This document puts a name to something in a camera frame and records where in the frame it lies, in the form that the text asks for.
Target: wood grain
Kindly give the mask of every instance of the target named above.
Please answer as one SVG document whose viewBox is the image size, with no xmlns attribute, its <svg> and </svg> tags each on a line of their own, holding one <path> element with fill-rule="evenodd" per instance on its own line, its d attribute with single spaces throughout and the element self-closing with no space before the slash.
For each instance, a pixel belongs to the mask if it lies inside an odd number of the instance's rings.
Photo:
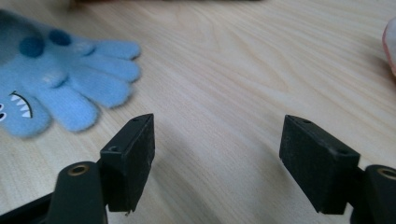
<svg viewBox="0 0 396 224">
<path fill-rule="evenodd" d="M 135 213 L 110 223 L 348 223 L 317 214 L 283 167 L 286 114 L 396 167 L 396 79 L 381 35 L 392 0 L 3 0 L 0 7 L 90 38 L 137 41 L 134 96 L 95 126 L 53 122 L 18 139 L 0 131 L 0 213 L 53 190 L 66 165 L 96 161 L 138 115 L 154 113 L 157 154 Z"/>
</svg>

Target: glove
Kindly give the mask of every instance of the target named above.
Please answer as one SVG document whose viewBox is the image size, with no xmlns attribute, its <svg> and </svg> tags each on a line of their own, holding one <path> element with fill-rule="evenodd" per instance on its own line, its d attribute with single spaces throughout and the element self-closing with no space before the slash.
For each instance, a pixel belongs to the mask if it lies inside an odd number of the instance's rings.
<svg viewBox="0 0 396 224">
<path fill-rule="evenodd" d="M 89 40 L 0 10 L 0 126 L 29 137 L 55 118 L 68 131 L 92 126 L 95 104 L 122 105 L 139 76 L 134 42 Z"/>
<path fill-rule="evenodd" d="M 385 28 L 382 35 L 382 44 L 384 45 L 393 75 L 396 76 L 396 18 L 388 22 L 387 28 Z"/>
</svg>

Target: pink object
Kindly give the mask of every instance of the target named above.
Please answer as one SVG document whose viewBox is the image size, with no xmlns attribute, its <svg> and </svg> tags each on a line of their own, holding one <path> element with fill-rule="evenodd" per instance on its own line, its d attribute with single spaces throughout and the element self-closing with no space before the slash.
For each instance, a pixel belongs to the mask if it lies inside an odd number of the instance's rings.
<svg viewBox="0 0 396 224">
<path fill-rule="evenodd" d="M 389 61 L 393 75 L 396 76 L 396 18 L 388 22 L 382 35 L 382 44 Z"/>
</svg>

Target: cartoon mouth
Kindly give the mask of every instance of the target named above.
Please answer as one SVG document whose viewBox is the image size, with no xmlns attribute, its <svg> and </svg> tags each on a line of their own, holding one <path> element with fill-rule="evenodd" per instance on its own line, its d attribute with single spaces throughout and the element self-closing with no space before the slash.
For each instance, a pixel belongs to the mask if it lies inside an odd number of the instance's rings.
<svg viewBox="0 0 396 224">
<path fill-rule="evenodd" d="M 21 116 L 31 119 L 33 117 L 33 111 L 32 107 L 30 107 L 29 105 L 29 102 L 27 102 L 27 100 L 23 96 L 17 94 L 16 91 L 12 92 L 10 96 L 11 101 L 16 102 L 18 106 L 21 106 L 20 111 L 23 113 Z"/>
</svg>

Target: blue spot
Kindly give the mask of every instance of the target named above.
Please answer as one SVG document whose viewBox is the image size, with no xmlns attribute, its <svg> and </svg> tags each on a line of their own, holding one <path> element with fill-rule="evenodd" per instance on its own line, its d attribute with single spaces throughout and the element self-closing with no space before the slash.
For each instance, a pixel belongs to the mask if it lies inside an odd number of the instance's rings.
<svg viewBox="0 0 396 224">
<path fill-rule="evenodd" d="M 26 37 L 20 43 L 20 53 L 30 58 L 36 58 L 44 52 L 44 41 L 39 37 Z"/>
<path fill-rule="evenodd" d="M 49 39 L 57 45 L 68 46 L 72 43 L 72 39 L 68 33 L 62 30 L 51 30 L 49 32 Z"/>
</svg>

